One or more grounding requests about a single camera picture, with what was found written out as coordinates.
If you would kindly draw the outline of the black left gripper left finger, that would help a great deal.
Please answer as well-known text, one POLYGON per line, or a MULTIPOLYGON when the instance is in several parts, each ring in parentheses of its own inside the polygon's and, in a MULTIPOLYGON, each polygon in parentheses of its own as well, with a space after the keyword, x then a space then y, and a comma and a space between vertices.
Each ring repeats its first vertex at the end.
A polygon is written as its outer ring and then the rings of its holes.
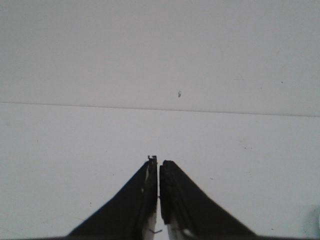
POLYGON ((153 237, 157 221, 157 157, 149 156, 117 194, 69 237, 153 237))

